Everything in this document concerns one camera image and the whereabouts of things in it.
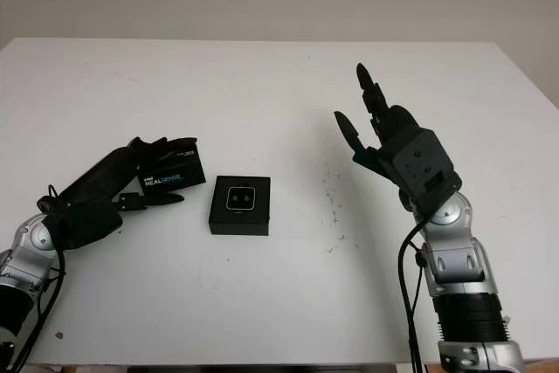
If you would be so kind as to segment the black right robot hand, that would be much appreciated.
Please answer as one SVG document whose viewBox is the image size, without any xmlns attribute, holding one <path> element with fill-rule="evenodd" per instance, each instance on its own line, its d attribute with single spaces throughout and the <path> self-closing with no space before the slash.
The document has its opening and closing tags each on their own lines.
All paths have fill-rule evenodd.
<svg viewBox="0 0 559 373">
<path fill-rule="evenodd" d="M 371 115 L 372 128 L 381 146 L 396 137 L 402 129 L 418 126 L 414 117 L 404 107 L 399 105 L 388 107 L 381 87 L 371 78 L 362 63 L 357 64 L 356 75 L 362 89 L 363 102 Z M 379 160 L 379 150 L 363 146 L 357 130 L 345 114 L 334 111 L 334 115 L 343 138 L 354 152 L 353 161 L 392 181 L 392 177 Z"/>
</svg>

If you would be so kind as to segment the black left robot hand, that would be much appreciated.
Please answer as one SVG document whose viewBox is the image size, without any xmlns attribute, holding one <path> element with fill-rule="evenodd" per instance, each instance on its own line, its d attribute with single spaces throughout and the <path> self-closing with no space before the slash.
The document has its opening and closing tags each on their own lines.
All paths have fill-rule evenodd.
<svg viewBox="0 0 559 373">
<path fill-rule="evenodd" d="M 151 169 L 187 147 L 194 146 L 193 137 L 168 140 L 163 137 L 155 142 L 145 142 L 135 137 L 127 146 L 117 148 L 92 166 L 60 194 L 50 192 L 38 200 L 44 214 L 55 204 L 69 207 L 96 201 L 111 204 L 117 211 L 140 211 L 149 206 L 180 203 L 183 197 L 172 192 L 125 193 L 121 191 L 134 179 L 141 177 L 143 169 Z"/>
</svg>

